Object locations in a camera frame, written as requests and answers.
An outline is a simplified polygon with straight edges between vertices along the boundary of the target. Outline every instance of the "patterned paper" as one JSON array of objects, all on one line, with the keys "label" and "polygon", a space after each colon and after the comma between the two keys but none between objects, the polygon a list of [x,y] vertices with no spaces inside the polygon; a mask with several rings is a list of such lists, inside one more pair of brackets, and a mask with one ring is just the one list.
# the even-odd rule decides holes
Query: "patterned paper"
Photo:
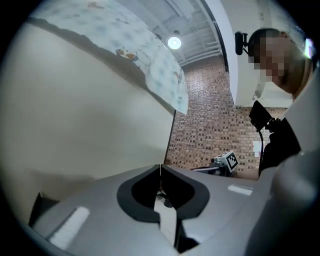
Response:
[{"label": "patterned paper", "polygon": [[131,60],[151,92],[187,114],[185,75],[175,57],[131,11],[114,0],[47,0],[32,18],[86,36],[93,44]]}]

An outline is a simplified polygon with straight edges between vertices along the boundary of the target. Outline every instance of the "ceiling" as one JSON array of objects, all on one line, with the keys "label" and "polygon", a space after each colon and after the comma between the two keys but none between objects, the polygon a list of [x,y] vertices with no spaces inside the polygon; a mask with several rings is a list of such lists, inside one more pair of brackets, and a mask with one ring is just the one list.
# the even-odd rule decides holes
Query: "ceiling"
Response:
[{"label": "ceiling", "polygon": [[181,47],[170,49],[180,66],[222,54],[215,21],[201,0],[116,1],[137,15],[165,45],[172,36],[180,38]]}]

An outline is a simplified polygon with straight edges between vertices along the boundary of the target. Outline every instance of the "person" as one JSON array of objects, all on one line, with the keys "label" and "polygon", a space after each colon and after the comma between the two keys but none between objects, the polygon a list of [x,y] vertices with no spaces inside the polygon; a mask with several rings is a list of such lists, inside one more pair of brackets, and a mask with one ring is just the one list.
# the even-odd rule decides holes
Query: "person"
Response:
[{"label": "person", "polygon": [[[304,89],[317,65],[317,55],[308,58],[286,32],[274,28],[258,29],[247,46],[249,61],[255,68],[265,70],[267,78],[291,94],[293,100]],[[262,171],[279,165],[301,150],[285,117],[269,138],[270,143],[265,146],[262,157]]]},{"label": "person", "polygon": [[256,30],[248,41],[248,55],[255,67],[265,70],[267,78],[293,100],[313,74],[316,59],[308,58],[290,36],[274,28]]}]

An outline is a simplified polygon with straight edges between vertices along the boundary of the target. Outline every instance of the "light fixture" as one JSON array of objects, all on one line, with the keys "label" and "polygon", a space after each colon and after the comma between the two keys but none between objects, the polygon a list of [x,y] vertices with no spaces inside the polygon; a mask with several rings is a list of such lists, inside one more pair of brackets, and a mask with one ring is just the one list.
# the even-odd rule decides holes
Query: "light fixture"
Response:
[{"label": "light fixture", "polygon": [[309,38],[307,38],[304,41],[304,55],[309,59],[311,59],[312,56],[314,55],[313,54],[313,42]]},{"label": "light fixture", "polygon": [[168,46],[174,50],[179,49],[181,46],[181,40],[175,36],[170,37],[168,40]]}]

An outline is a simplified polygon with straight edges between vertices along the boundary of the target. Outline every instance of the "ceiling light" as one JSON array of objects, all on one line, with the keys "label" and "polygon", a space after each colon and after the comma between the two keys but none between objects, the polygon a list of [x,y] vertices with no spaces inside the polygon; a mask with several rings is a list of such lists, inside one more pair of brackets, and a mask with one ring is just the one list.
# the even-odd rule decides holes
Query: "ceiling light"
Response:
[{"label": "ceiling light", "polygon": [[178,37],[170,37],[169,40],[168,40],[168,46],[171,48],[171,49],[178,49],[180,48],[181,46],[181,40],[178,38]]}]

